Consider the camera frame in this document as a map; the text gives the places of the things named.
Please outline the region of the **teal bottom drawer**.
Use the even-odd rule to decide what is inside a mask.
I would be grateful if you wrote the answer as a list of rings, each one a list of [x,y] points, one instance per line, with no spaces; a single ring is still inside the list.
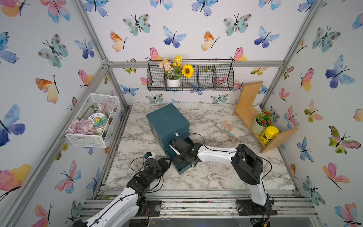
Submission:
[[[190,137],[171,140],[165,148],[167,156],[180,175],[190,169],[193,163],[196,164],[196,156],[192,154],[193,148],[196,148],[195,143]]]

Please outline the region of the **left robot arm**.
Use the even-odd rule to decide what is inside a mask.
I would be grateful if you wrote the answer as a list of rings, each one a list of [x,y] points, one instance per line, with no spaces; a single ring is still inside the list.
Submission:
[[[78,220],[74,227],[121,227],[138,213],[147,210],[146,193],[151,184],[161,179],[170,168],[168,158],[154,159],[152,156],[145,161],[143,170],[137,172],[127,183],[123,191],[104,209],[86,221]]]

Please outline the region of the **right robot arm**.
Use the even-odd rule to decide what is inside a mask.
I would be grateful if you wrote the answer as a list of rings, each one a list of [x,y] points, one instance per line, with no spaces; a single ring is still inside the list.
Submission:
[[[268,195],[262,182],[263,160],[246,145],[236,148],[208,147],[200,143],[189,143],[184,139],[171,141],[169,147],[176,156],[174,161],[183,166],[196,166],[202,162],[216,162],[232,166],[239,178],[249,185],[251,200],[257,205],[265,206]]]

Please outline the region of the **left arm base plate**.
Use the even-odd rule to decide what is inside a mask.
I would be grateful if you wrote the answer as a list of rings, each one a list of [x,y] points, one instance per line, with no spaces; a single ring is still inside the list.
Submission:
[[[136,217],[158,217],[161,211],[161,201],[145,200],[139,205]]]

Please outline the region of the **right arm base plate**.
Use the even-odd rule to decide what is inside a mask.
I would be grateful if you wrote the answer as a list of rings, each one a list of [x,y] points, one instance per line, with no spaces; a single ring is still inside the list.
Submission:
[[[236,209],[239,216],[276,216],[278,214],[273,199],[267,199],[265,205],[258,205],[251,199],[237,200]]]

